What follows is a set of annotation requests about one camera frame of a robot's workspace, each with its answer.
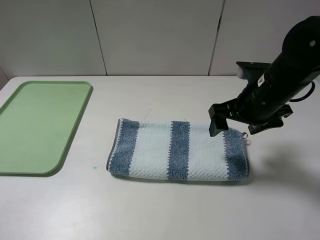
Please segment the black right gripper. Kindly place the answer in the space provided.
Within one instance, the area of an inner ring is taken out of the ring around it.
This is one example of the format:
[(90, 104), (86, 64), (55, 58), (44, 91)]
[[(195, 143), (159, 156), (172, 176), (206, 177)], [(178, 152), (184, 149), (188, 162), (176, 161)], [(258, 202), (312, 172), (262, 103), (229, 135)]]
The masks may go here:
[[(284, 125), (283, 118), (293, 113), (290, 105), (262, 96), (232, 99), (228, 105), (231, 109), (231, 119), (248, 124), (248, 130), (252, 135), (269, 129), (281, 128)], [(209, 125), (211, 137), (229, 129), (227, 124), (229, 110), (226, 103), (213, 104), (208, 113), (211, 120)]]

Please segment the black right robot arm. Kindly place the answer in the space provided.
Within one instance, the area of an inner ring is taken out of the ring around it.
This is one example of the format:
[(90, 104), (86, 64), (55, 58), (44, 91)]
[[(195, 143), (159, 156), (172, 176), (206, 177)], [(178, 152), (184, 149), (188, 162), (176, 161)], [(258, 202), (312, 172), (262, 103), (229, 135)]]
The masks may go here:
[(228, 119), (247, 124), (252, 135), (282, 127), (282, 119), (293, 113), (288, 103), (308, 98), (320, 75), (319, 16), (306, 18), (287, 33), (273, 63), (236, 64), (248, 84), (237, 98), (209, 108), (210, 136), (228, 130)]

